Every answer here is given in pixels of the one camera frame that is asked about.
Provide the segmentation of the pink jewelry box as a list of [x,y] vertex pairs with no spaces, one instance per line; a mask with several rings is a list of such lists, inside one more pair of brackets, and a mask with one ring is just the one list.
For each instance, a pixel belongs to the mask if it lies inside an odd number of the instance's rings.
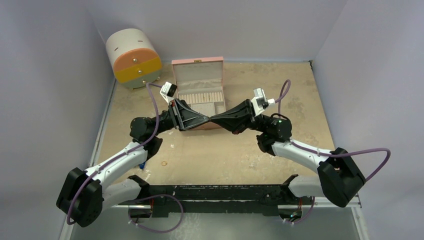
[[208,117],[226,111],[222,56],[176,59],[171,65],[178,99]]

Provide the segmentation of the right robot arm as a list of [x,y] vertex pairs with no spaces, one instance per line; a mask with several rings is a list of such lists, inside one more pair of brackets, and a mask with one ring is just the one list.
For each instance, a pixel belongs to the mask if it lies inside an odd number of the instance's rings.
[[260,134],[256,140],[262,152],[291,160],[316,173],[316,177],[297,175],[281,189],[280,196],[288,204],[300,197],[325,197],[344,208],[367,182],[345,149],[313,148],[292,139],[292,124],[288,117],[277,112],[270,116],[256,115],[248,99],[210,117],[210,121],[234,135],[247,129],[258,131]]

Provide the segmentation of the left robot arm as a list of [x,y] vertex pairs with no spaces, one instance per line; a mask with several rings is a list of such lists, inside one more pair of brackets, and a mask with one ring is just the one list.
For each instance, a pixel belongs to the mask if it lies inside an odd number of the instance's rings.
[[66,176],[56,206],[66,214],[66,223],[86,227],[100,215],[106,189],[131,168],[153,157],[163,142],[157,135],[172,128],[187,131],[208,123],[210,117],[191,109],[184,100],[171,100],[156,117],[136,117],[130,123],[131,142],[108,160]]

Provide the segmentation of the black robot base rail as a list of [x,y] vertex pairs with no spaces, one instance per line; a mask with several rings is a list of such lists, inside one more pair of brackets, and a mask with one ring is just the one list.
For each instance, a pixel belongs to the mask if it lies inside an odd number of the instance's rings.
[[137,175],[129,176],[141,186],[136,204],[148,205],[153,218],[170,213],[261,214],[297,220],[302,206],[312,197],[296,197],[289,191],[290,176],[280,184],[242,185],[153,185]]

